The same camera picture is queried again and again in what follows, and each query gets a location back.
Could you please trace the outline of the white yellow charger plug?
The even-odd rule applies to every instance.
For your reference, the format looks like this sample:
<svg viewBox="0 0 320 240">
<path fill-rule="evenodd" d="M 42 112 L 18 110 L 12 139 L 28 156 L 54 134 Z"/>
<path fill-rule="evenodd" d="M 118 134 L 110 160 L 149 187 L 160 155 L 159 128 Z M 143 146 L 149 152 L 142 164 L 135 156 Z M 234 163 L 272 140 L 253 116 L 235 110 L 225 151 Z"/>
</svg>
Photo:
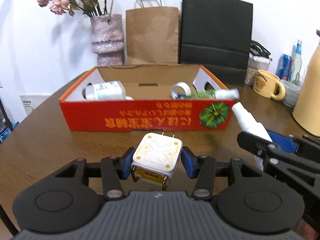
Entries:
<svg viewBox="0 0 320 240">
<path fill-rule="evenodd" d="M 183 142 L 175 136 L 163 133 L 144 135 L 132 157 L 133 181 L 143 180 L 165 191 L 172 180 L 182 148 Z"/>
</svg>

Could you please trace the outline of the white spray bottle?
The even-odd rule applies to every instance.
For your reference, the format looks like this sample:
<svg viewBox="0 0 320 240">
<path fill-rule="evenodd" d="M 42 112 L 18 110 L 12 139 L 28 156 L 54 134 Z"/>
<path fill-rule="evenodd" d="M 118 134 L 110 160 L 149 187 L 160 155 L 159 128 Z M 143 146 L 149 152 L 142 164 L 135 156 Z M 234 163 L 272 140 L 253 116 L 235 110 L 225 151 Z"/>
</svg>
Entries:
<svg viewBox="0 0 320 240">
<path fill-rule="evenodd" d="M 238 121 L 238 124 L 243 132 L 251 133 L 257 137 L 263 138 L 272 142 L 267 130 L 262 123 L 257 122 L 253 115 L 245 109 L 245 107 L 237 102 L 233 105 L 232 111 Z"/>
</svg>

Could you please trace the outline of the white tape roll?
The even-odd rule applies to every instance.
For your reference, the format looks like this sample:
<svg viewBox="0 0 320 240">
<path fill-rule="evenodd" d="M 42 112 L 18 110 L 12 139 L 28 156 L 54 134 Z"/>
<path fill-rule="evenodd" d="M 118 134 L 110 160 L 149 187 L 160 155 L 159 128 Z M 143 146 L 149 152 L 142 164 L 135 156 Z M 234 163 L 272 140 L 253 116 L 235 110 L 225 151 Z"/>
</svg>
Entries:
<svg viewBox="0 0 320 240">
<path fill-rule="evenodd" d="M 178 82 L 171 87 L 171 97 L 177 99 L 178 94 L 185 94 L 190 96 L 192 94 L 191 88 L 185 82 Z"/>
</svg>

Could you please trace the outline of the clear plastic jar white label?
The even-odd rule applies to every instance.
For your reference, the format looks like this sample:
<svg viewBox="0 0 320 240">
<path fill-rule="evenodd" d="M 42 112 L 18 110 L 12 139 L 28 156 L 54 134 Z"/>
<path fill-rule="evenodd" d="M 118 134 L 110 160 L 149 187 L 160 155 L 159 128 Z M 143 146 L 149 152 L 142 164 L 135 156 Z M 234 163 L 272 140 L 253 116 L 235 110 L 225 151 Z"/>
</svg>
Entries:
<svg viewBox="0 0 320 240">
<path fill-rule="evenodd" d="M 120 81 L 89 83 L 82 90 L 82 96 L 89 101 L 125 100 L 126 90 Z"/>
</svg>

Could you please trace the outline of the green spray bottle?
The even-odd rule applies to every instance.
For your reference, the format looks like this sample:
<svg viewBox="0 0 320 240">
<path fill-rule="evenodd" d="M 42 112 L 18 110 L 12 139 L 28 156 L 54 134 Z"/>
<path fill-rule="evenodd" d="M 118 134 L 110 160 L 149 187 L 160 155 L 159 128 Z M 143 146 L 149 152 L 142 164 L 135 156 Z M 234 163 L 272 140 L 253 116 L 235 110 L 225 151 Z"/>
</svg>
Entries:
<svg viewBox="0 0 320 240">
<path fill-rule="evenodd" d="M 205 90 L 185 96 L 185 99 L 220 99 L 220 100 L 238 100 L 240 93 L 236 88 L 233 89 L 219 89 L 219 90 Z"/>
</svg>

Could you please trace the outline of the yellow bear mug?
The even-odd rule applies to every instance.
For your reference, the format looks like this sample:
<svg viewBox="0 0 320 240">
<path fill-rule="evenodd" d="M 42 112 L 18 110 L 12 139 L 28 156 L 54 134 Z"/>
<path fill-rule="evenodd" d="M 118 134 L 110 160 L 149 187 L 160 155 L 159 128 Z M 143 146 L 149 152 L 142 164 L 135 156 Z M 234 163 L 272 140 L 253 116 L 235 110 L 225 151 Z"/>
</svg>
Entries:
<svg viewBox="0 0 320 240">
<path fill-rule="evenodd" d="M 258 95 L 281 101 L 285 98 L 286 89 L 280 78 L 263 69 L 257 70 L 253 91 Z"/>
</svg>

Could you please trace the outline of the orange cardboard box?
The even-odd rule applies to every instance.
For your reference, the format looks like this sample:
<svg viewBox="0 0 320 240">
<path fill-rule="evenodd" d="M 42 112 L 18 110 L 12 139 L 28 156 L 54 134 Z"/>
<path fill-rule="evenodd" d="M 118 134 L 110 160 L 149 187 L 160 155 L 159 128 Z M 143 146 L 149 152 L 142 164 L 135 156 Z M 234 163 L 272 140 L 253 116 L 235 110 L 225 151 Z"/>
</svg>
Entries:
<svg viewBox="0 0 320 240">
<path fill-rule="evenodd" d="M 89 84 L 120 81 L 131 100 L 87 100 Z M 235 100 L 173 99 L 171 88 L 185 82 L 192 92 L 227 87 L 209 70 L 196 64 L 145 64 L 94 67 L 59 99 L 71 131 L 124 132 L 134 130 L 200 131 L 225 129 Z"/>
</svg>

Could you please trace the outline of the clear glass bottle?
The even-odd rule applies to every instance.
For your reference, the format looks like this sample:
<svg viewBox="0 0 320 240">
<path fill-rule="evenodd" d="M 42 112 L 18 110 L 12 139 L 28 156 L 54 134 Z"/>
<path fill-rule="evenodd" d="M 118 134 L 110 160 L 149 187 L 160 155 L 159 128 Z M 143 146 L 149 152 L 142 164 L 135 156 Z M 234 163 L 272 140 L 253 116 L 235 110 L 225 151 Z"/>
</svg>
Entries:
<svg viewBox="0 0 320 240">
<path fill-rule="evenodd" d="M 296 51 L 292 60 L 292 67 L 291 67 L 291 79 L 292 83 L 299 82 L 300 77 L 300 70 L 302 67 L 302 41 L 298 40 L 296 45 Z"/>
</svg>

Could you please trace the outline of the blue soda can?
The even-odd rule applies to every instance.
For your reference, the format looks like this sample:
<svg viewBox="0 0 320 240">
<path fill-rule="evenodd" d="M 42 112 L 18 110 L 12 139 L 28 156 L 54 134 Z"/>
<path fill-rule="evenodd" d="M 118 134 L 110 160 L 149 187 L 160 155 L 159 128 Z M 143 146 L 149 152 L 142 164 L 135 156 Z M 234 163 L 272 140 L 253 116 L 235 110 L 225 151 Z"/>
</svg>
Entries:
<svg viewBox="0 0 320 240">
<path fill-rule="evenodd" d="M 282 80 L 289 80 L 291 75 L 292 57 L 286 54 L 281 55 L 276 75 Z"/>
</svg>

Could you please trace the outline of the clear jar with black clasp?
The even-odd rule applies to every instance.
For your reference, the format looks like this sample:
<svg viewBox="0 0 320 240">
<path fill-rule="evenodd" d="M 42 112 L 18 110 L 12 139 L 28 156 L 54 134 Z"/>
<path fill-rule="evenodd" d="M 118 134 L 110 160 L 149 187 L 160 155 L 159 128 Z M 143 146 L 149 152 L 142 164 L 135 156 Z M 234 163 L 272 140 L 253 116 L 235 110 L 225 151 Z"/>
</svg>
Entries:
<svg viewBox="0 0 320 240">
<path fill-rule="evenodd" d="M 259 69 L 268 70 L 272 62 L 271 53 L 259 42 L 252 40 L 245 76 L 245 85 L 252 86 Z"/>
</svg>

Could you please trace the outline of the blue white packages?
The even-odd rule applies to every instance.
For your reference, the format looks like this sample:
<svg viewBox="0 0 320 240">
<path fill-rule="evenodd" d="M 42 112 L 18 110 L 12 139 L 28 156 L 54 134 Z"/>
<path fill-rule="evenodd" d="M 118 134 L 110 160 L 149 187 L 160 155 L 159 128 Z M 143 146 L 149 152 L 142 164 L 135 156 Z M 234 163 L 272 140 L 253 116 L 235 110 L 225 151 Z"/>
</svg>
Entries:
<svg viewBox="0 0 320 240">
<path fill-rule="evenodd" d="M 0 144 L 11 134 L 10 128 L 5 124 L 5 120 L 1 120 Z"/>
</svg>

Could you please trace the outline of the black paper bag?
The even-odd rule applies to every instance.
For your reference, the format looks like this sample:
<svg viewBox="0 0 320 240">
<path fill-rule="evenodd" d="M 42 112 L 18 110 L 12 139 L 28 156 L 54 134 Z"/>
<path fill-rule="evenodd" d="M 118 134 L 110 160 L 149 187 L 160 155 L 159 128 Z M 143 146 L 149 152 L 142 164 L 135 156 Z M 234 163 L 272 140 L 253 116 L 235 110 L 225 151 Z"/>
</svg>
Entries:
<svg viewBox="0 0 320 240">
<path fill-rule="evenodd" d="M 182 0 L 179 62 L 201 64 L 222 82 L 243 85 L 253 4 L 241 0 Z"/>
</svg>

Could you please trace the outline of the pink textured ceramic vase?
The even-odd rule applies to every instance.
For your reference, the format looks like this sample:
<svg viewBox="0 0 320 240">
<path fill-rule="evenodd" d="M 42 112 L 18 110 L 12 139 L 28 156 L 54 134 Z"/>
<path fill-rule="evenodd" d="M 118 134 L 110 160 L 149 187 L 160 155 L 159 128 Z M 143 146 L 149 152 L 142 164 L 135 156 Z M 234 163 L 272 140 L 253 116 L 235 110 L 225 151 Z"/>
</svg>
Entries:
<svg viewBox="0 0 320 240">
<path fill-rule="evenodd" d="M 125 47 L 122 15 L 91 18 L 91 45 L 97 55 L 97 66 L 121 66 Z"/>
</svg>

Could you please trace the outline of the brown paper bag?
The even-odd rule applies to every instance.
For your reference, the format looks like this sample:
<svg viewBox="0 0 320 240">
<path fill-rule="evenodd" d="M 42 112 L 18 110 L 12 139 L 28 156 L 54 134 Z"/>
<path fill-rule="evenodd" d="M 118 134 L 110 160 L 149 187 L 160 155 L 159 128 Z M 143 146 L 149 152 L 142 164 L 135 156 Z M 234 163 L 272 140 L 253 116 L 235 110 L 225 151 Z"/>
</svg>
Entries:
<svg viewBox="0 0 320 240">
<path fill-rule="evenodd" d="M 164 7 L 145 7 L 126 11 L 126 64 L 178 63 L 180 11 Z"/>
</svg>

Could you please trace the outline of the white panel by wall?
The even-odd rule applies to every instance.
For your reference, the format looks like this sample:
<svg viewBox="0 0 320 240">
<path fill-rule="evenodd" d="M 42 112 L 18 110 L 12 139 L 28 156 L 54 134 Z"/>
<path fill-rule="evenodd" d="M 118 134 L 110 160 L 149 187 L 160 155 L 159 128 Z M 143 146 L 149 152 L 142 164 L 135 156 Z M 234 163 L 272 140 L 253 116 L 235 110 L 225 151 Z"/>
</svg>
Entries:
<svg viewBox="0 0 320 240">
<path fill-rule="evenodd" d="M 40 104 L 50 97 L 50 94 L 21 94 L 20 100 L 26 115 L 29 115 Z"/>
</svg>

